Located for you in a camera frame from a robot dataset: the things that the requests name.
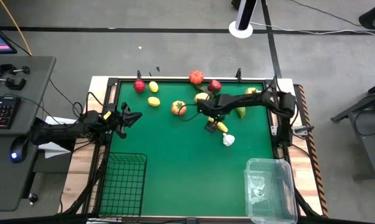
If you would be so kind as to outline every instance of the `concrete floor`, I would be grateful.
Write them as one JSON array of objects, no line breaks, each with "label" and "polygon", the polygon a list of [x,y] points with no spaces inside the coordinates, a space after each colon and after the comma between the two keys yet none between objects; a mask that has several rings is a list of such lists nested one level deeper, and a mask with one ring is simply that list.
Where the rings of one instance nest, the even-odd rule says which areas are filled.
[{"label": "concrete floor", "polygon": [[[298,0],[358,23],[375,0]],[[227,29],[236,11],[230,0],[7,0],[20,26]],[[364,30],[288,0],[268,0],[273,25],[286,29]],[[262,8],[252,19],[264,23]],[[0,5],[0,25],[11,21]],[[17,32],[6,32],[22,44]],[[246,40],[229,34],[25,32],[34,55],[53,55],[53,82],[72,101],[84,101],[94,75],[155,72],[185,76],[200,69],[208,76],[232,77],[238,67],[245,77],[274,74],[267,34]],[[365,172],[363,151],[348,121],[330,117],[354,103],[375,85],[375,40],[370,35],[276,35],[283,78],[293,78],[306,91],[328,211],[332,218],[375,222],[375,180],[353,182]],[[72,117],[68,103],[52,87],[45,107],[55,116]],[[0,218],[50,215],[57,211],[64,176],[45,175],[34,183],[44,206],[22,202]]]}]

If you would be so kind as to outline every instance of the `wooden table frame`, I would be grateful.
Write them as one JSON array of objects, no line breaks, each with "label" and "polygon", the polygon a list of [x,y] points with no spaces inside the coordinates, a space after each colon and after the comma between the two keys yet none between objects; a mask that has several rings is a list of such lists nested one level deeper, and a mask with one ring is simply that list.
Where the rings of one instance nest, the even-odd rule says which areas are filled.
[{"label": "wooden table frame", "polygon": [[[89,91],[94,93],[100,102],[104,102],[106,106],[108,103],[112,103],[119,94],[116,88],[119,78],[134,79],[135,77],[92,77]],[[144,80],[149,81],[150,79],[169,79],[174,80],[185,80],[185,77],[143,77]],[[219,78],[222,80],[238,81],[237,78]],[[263,78],[243,78],[242,81],[264,81],[270,83],[270,79]],[[303,88],[298,85],[293,85],[291,79],[278,79],[279,86],[282,91],[291,92],[295,95],[297,93],[298,108],[300,114],[294,123],[294,126],[310,125],[308,120],[307,107],[305,104],[305,97]],[[88,99],[88,110],[96,110],[102,112],[103,107],[92,97]],[[277,125],[277,116],[272,114],[272,120],[275,122],[273,125]],[[328,210],[326,209],[326,201],[323,193],[323,187],[320,176],[320,169],[318,166],[317,157],[315,154],[315,148],[311,133],[307,140],[299,139],[294,137],[293,143],[304,149],[310,154],[310,157],[295,147],[289,147],[285,160],[287,160],[291,166],[294,175],[294,182],[296,188],[303,195],[306,202],[312,207],[314,211],[319,214],[328,216]],[[89,146],[83,147],[75,152],[72,156],[72,161],[68,171],[66,183],[63,190],[62,202],[64,208],[68,208],[81,194],[85,188],[86,183],[89,179],[93,178],[93,174],[97,168],[97,165],[101,162],[99,155],[105,150],[109,150],[109,146],[97,146],[90,144]],[[94,187],[93,192],[89,195],[90,200],[85,200],[84,205],[79,209],[78,213],[91,213],[97,212],[92,211],[95,206],[97,185]]]}]

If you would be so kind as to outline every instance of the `gray desk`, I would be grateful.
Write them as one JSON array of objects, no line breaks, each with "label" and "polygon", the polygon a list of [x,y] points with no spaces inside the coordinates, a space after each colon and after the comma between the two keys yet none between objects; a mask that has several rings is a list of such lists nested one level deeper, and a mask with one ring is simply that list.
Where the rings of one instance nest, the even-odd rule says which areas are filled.
[{"label": "gray desk", "polygon": [[[9,91],[5,86],[0,85],[0,95],[13,93],[38,103],[41,101],[55,64],[55,58],[0,56],[0,63],[12,63],[16,67],[27,65],[31,69],[30,75],[23,75],[27,80],[23,90]],[[26,184],[32,176],[38,147],[30,144],[26,159],[18,164],[10,161],[9,150],[15,137],[28,132],[37,112],[37,105],[22,100],[12,128],[0,130],[0,211],[15,210],[23,193],[28,190]]]}]

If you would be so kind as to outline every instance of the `white garlic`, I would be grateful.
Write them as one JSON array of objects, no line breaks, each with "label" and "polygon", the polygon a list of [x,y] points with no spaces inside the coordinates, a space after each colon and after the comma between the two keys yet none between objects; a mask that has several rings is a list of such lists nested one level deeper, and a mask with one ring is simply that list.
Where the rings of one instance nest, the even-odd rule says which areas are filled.
[{"label": "white garlic", "polygon": [[231,134],[223,133],[223,144],[225,146],[231,146],[232,143],[234,143],[235,139],[236,138],[234,136],[232,136]]}]

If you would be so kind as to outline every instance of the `keyboard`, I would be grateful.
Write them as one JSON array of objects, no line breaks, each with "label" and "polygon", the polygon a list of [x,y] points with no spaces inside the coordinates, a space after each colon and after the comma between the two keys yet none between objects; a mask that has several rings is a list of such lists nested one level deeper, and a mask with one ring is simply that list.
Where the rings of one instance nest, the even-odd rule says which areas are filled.
[{"label": "keyboard", "polygon": [[10,129],[20,104],[20,98],[0,96],[0,129]]}]

